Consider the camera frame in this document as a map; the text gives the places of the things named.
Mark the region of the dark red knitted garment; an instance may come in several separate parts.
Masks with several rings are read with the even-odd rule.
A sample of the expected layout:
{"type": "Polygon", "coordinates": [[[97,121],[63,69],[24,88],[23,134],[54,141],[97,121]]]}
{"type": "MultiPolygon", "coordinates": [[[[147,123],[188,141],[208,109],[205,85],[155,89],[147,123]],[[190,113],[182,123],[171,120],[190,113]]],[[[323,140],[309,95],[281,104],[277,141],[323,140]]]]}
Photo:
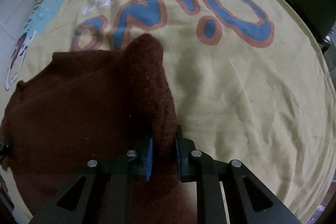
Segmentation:
{"type": "Polygon", "coordinates": [[[163,69],[163,47],[150,34],[121,51],[56,52],[19,82],[1,124],[11,170],[31,215],[87,166],[120,160],[153,144],[149,180],[131,183],[131,223],[195,223],[175,167],[177,117],[163,69]]]}

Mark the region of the yellow cartoon print bedsheet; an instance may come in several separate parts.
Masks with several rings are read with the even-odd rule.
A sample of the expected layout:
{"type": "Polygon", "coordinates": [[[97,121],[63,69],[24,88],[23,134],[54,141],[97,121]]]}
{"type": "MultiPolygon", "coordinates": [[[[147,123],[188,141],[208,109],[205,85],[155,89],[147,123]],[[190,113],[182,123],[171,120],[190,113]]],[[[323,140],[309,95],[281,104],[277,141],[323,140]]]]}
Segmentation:
{"type": "MultiPolygon", "coordinates": [[[[284,0],[38,0],[5,57],[1,124],[17,84],[56,52],[121,51],[150,34],[177,128],[213,159],[240,160],[302,223],[335,171],[335,91],[315,38],[284,0]]],[[[1,165],[16,220],[28,223],[1,165]]]]}

